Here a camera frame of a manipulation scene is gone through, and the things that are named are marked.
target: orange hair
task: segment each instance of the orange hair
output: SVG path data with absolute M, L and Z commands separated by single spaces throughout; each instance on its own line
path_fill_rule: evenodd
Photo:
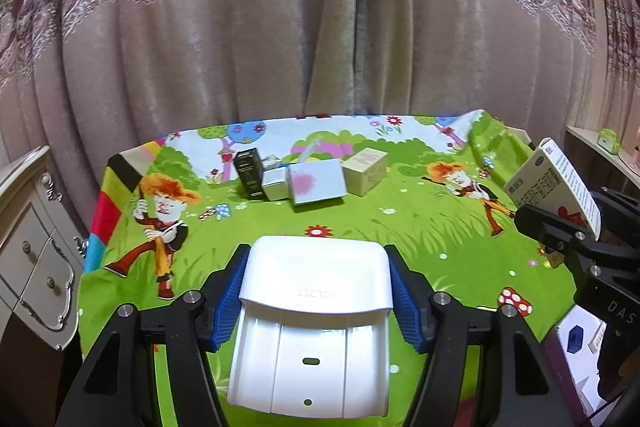
M 153 172 L 153 174 L 142 178 L 140 189 L 145 196 L 165 194 L 172 200 L 183 201 L 187 204 L 197 204 L 202 200 L 195 190 L 184 188 L 182 182 L 160 172 Z
M 431 181 L 436 183 L 444 183 L 447 181 L 447 176 L 452 172 L 464 171 L 465 165 L 463 163 L 444 163 L 435 162 L 427 165 L 427 172 Z

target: black box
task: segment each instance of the black box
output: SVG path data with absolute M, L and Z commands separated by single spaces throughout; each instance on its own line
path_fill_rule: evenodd
M 237 153 L 234 158 L 234 166 L 247 197 L 250 200 L 264 199 L 265 195 L 262 190 L 264 168 L 262 167 L 258 150 L 249 149 Z

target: blue textured rubber pad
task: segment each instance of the blue textured rubber pad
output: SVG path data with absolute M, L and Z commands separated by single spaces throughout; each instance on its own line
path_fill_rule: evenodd
M 211 331 L 211 346 L 215 351 L 219 350 L 226 341 L 231 338 L 234 331 L 238 315 L 240 315 L 241 303 L 239 299 L 240 286 L 244 277 L 244 268 L 246 261 L 249 259 L 250 249 L 240 259 L 236 271 L 229 279 L 225 292 L 220 298 L 220 302 L 216 306 L 213 314 L 213 330 Z
M 406 343 L 414 346 L 418 353 L 424 353 L 427 348 L 427 342 L 420 329 L 418 306 L 412 299 L 411 293 L 409 293 L 391 259 L 389 259 L 389 270 L 391 272 L 391 295 L 394 300 L 394 315 L 398 326 L 400 326 L 402 337 Z

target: cartoon face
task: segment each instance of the cartoon face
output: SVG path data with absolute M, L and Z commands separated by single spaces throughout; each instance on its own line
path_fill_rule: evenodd
M 156 215 L 164 223 L 178 221 L 180 214 L 187 206 L 183 201 L 174 200 L 161 193 L 154 195 L 154 203 L 156 204 Z
M 446 179 L 447 181 L 460 185 L 461 187 L 466 187 L 471 184 L 471 178 L 465 171 L 454 171 L 446 176 Z

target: white box with pink splash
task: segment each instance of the white box with pink splash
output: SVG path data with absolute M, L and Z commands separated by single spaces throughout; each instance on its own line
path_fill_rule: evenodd
M 294 204 L 341 198 L 347 194 L 339 159 L 289 165 L 289 194 Z

